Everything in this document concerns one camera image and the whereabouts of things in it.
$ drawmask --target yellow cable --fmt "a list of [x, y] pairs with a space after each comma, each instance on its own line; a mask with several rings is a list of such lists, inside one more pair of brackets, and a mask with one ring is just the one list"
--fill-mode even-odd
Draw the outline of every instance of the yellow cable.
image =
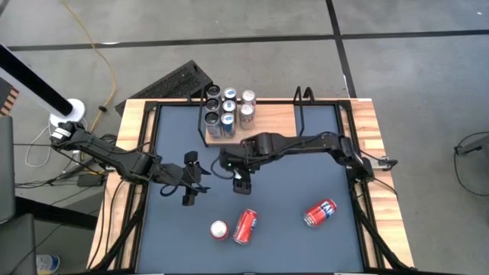
[[[66, 2], [66, 0], [61, 0], [61, 2], [65, 6], [65, 8], [70, 12], [70, 14], [73, 16], [73, 18], [75, 18], [75, 20], [78, 23], [78, 25], [83, 29], [83, 31], [85, 31], [85, 35], [90, 40], [90, 44], [92, 45], [93, 50], [105, 61], [105, 63], [108, 66], [108, 69], [110, 70], [110, 73], [112, 75], [112, 91], [111, 91], [110, 95], [108, 96], [107, 100], [105, 100], [105, 103], [103, 105], [104, 107], [106, 107], [107, 104], [110, 103], [110, 101], [114, 98], [114, 95], [115, 95], [116, 86], [115, 86], [115, 73], [114, 73], [114, 70], [112, 69], [112, 66], [110, 65], [110, 62], [95, 47], [95, 44], [93, 43], [92, 37], [90, 36], [89, 32], [86, 30], [86, 28], [83, 25], [83, 23], [81, 22], [81, 20], [78, 18], [78, 16], [76, 16], [75, 12], [71, 9], [70, 5], [68, 5], [68, 3]], [[93, 132], [93, 130], [95, 130], [95, 127], [99, 123], [100, 116], [102, 115], [102, 113], [103, 113], [102, 111], [99, 111], [99, 113], [97, 114], [95, 120], [93, 121], [92, 127], [90, 128], [90, 132]]]

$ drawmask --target black mat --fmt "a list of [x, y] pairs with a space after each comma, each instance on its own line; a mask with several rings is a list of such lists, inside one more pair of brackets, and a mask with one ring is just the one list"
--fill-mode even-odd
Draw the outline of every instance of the black mat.
[[[333, 107], [304, 111], [305, 135], [338, 131]], [[197, 115], [197, 107], [163, 107], [157, 152], [164, 162], [183, 165], [183, 155], [197, 150], [202, 167], [210, 167], [219, 149], [204, 147], [196, 130]], [[190, 207], [181, 206], [183, 189], [164, 198], [161, 185], [151, 184], [139, 273], [361, 271], [345, 169], [328, 154], [288, 156], [263, 166], [252, 175], [250, 196], [233, 193], [231, 180], [206, 176], [202, 184], [212, 189], [198, 195]], [[309, 228], [302, 214], [324, 198], [333, 199], [338, 211], [321, 227]], [[224, 220], [233, 230], [246, 208], [258, 214], [249, 245], [210, 236], [213, 221]]]

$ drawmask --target wooden table edge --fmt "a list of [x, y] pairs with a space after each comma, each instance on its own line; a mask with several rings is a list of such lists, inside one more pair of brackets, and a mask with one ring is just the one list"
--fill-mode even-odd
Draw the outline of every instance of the wooden table edge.
[[[267, 101], [293, 101], [292, 98], [258, 98], [257, 100], [262, 102]], [[373, 106], [372, 99], [345, 99], [345, 98], [320, 98], [316, 100], [329, 100], [329, 101], [350, 101], [352, 105], [352, 111], [354, 112], [354, 120], [355, 120], [355, 128], [357, 133], [362, 131], [362, 129], [367, 128], [369, 132], [378, 132], [378, 134], [374, 134], [374, 136], [368, 136], [367, 138], [360, 136], [358, 137], [360, 141], [360, 147], [362, 150], [365, 150], [367, 153], [373, 154], [374, 156], [381, 156], [385, 154], [384, 144], [382, 142], [381, 133], [378, 127], [377, 117], [375, 116], [375, 110]], [[141, 123], [144, 113], [144, 105], [145, 102], [186, 102], [187, 99], [128, 99], [126, 102], [124, 114], [121, 120], [121, 126], [119, 128], [117, 146], [122, 147], [126, 150], [133, 149], [138, 145], [138, 137], [141, 129]], [[199, 99], [192, 99], [194, 102], [198, 102]], [[360, 105], [369, 104], [371, 107], [361, 108]], [[363, 125], [364, 121], [368, 121], [368, 127]], [[152, 125], [153, 119], [148, 119], [148, 124]], [[150, 140], [152, 127], [148, 125], [147, 132], [144, 138], [144, 141], [147, 142]], [[393, 180], [390, 172], [383, 172], [380, 176], [381, 180], [390, 184], [393, 187]], [[112, 216], [112, 226], [110, 235], [107, 234], [108, 227], [108, 213], [110, 211], [110, 203], [117, 187], [120, 182], [120, 177], [117, 173], [111, 173], [108, 177], [106, 188], [105, 188], [105, 197], [104, 203], [101, 206], [101, 212], [99, 213], [99, 220], [97, 222], [97, 227], [95, 234], [93, 236], [92, 247], [89, 254], [89, 261], [94, 257], [94, 253], [96, 252], [96, 248], [99, 244], [99, 238], [102, 229], [102, 207], [105, 209], [105, 218], [104, 218], [104, 232], [102, 233], [102, 241], [100, 244], [99, 251], [93, 261], [92, 266], [95, 266], [105, 255], [105, 243], [108, 240], [108, 248], [110, 248], [115, 241], [115, 239], [121, 234], [121, 224], [124, 216], [124, 211], [126, 208], [126, 202], [128, 198], [128, 190], [129, 185], [127, 183], [123, 183], [119, 188], [117, 196], [114, 201], [114, 210]], [[135, 206], [138, 203], [139, 195], [138, 193], [141, 191], [141, 188], [136, 190], [136, 194], [134, 197], [133, 209], [135, 210]], [[376, 206], [382, 204], [382, 201], [385, 199], [392, 199], [393, 194], [389, 194], [385, 192], [385, 190], [380, 189], [378, 185], [370, 183], [369, 191], [371, 193], [372, 205], [374, 207], [374, 215], [377, 223], [377, 230], [380, 235], [385, 239], [389, 247], [393, 250], [393, 252], [399, 257], [399, 259], [409, 266], [413, 266], [413, 259], [410, 252], [409, 243], [407, 241], [406, 232], [403, 226], [403, 219], [400, 215], [399, 204], [397, 200], [392, 201], [390, 204], [390, 214], [386, 215], [383, 213], [385, 209], [376, 209]], [[384, 223], [391, 222], [393, 225], [383, 225]], [[396, 232], [396, 236], [392, 237], [392, 231]], [[372, 245], [372, 240], [368, 236], [368, 233], [364, 230], [365, 242], [367, 244], [368, 249], [368, 258], [371, 267], [376, 267], [377, 264], [374, 261], [374, 250]], [[130, 261], [130, 255], [132, 250], [132, 243], [134, 238], [134, 231], [128, 237], [128, 240], [125, 244], [124, 257], [122, 259], [122, 267], [128, 267]]]

